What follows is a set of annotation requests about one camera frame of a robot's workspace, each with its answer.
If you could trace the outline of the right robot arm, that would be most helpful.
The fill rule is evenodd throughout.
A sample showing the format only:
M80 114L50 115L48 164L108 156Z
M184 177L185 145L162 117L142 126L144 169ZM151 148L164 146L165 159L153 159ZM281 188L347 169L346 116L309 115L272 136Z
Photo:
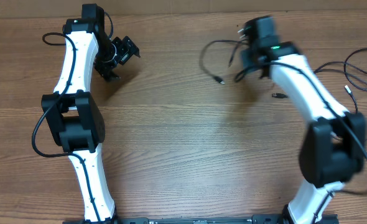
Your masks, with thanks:
M351 113L322 85L305 55L281 42L271 16L257 17L241 30L249 44L242 51L244 73L262 71L292 100L307 124L299 154L304 180L280 215L255 215L253 223L338 223L323 215L336 192L361 172L366 159L366 120Z

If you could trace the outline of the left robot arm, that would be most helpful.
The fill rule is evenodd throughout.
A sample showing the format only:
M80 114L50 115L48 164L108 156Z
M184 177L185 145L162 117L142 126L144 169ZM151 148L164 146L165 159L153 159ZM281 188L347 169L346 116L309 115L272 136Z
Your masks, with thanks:
M105 122L91 95L91 76L97 71L107 82L119 79L113 72L139 48L128 37L106 33L110 16L95 3L84 4L81 17L68 19L59 33L65 39L62 72L53 93L43 95L43 115L53 140L73 165L85 206L82 223L117 223L115 202L109 192L102 160Z

